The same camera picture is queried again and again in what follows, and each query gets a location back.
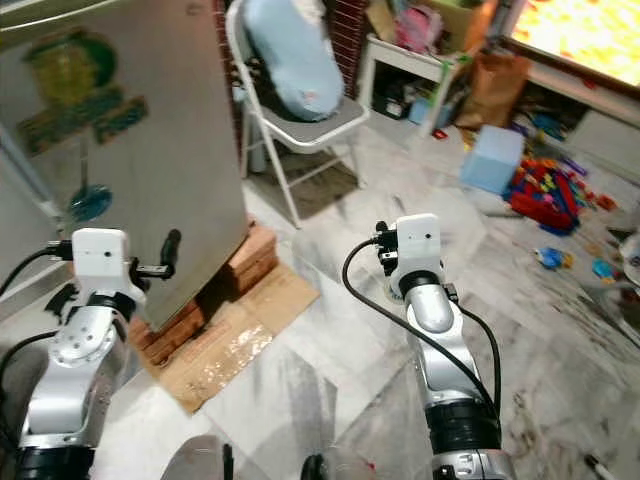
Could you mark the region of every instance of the pile of toys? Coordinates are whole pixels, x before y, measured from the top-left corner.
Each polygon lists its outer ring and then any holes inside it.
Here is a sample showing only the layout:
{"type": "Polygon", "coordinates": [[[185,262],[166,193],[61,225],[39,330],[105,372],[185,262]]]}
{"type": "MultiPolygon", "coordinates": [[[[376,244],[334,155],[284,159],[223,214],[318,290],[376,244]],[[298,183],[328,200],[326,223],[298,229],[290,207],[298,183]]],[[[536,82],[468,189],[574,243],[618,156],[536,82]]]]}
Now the pile of toys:
{"type": "Polygon", "coordinates": [[[607,195],[596,195],[581,179],[587,172],[570,159],[526,156],[503,194],[511,208],[557,235],[569,235],[580,225],[584,208],[613,210],[607,195]]]}

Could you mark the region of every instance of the red brick wall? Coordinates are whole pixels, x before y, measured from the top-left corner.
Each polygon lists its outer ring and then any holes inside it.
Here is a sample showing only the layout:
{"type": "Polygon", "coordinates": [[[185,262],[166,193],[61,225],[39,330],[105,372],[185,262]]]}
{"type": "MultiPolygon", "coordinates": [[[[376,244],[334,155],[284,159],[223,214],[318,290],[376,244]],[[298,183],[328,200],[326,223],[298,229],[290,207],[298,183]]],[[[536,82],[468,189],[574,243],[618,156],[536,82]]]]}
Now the red brick wall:
{"type": "Polygon", "coordinates": [[[224,68],[224,76],[227,83],[227,95],[229,98],[229,105],[233,115],[233,130],[236,135],[236,147],[238,152],[240,151],[240,136],[242,132],[242,112],[233,103],[233,97],[231,95],[231,50],[229,49],[229,42],[227,42],[227,33],[224,26],[225,20],[225,2],[224,0],[212,0],[213,1],[213,21],[216,26],[216,32],[218,33],[218,42],[220,47],[220,58],[222,59],[222,66],[224,68]]]}
{"type": "Polygon", "coordinates": [[[330,12],[329,32],[347,95],[354,98],[358,65],[366,28],[364,15],[368,0],[335,0],[330,12]]]}

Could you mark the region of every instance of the brown paper bag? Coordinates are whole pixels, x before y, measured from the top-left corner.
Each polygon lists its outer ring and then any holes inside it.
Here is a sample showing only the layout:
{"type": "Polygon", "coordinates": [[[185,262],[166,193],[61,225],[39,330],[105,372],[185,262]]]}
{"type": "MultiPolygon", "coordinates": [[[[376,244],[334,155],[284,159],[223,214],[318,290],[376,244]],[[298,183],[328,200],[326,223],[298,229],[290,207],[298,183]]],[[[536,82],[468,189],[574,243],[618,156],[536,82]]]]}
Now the brown paper bag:
{"type": "Polygon", "coordinates": [[[473,65],[471,95],[455,124],[478,129],[505,127],[527,81],[530,62],[524,57],[478,54],[473,65]]]}

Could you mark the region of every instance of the chair seat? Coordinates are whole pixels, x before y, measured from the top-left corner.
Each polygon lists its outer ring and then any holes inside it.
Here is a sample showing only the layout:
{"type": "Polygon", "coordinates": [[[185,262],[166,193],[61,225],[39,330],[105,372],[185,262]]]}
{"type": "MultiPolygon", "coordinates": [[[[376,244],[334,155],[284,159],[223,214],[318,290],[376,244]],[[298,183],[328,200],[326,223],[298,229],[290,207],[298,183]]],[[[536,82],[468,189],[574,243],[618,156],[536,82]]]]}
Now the chair seat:
{"type": "Polygon", "coordinates": [[[335,140],[337,135],[351,130],[369,118],[368,109],[347,97],[342,99],[333,115],[319,122],[285,119],[265,105],[262,105],[262,112],[268,127],[279,140],[290,147],[301,148],[317,148],[325,140],[335,140]]]}

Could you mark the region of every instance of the light blue cushion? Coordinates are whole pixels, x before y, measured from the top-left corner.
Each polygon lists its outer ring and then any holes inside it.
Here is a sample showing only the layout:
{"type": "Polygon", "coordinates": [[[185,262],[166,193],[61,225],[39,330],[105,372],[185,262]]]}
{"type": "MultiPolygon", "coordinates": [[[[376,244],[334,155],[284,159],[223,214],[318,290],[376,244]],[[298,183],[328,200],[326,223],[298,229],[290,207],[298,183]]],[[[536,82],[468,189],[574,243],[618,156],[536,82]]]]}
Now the light blue cushion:
{"type": "Polygon", "coordinates": [[[244,12],[253,46],[287,110],[307,121],[331,115],[344,83],[321,29],[308,23],[291,0],[247,0],[244,12]]]}

